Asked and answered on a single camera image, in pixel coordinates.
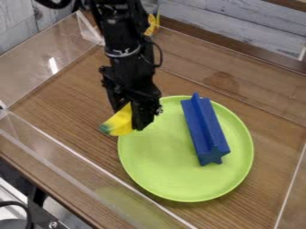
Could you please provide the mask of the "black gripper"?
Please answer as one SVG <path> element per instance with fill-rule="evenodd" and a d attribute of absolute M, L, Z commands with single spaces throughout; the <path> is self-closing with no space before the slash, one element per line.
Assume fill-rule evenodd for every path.
<path fill-rule="evenodd" d="M 162 113 L 160 99 L 162 92 L 154 84 L 154 52 L 132 55 L 106 53 L 110 66 L 102 66 L 104 86 L 108 89 L 109 102 L 118 112 L 132 101 L 132 127 L 142 131 Z"/>

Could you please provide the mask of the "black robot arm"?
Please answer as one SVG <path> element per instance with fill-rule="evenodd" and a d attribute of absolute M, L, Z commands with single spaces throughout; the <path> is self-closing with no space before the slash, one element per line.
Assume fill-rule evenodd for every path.
<path fill-rule="evenodd" d="M 154 84 L 164 50 L 146 35 L 149 13 L 142 0 L 88 0 L 110 65 L 102 66 L 102 85 L 117 114 L 132 111 L 132 128 L 144 130 L 161 114 L 162 91 Z"/>

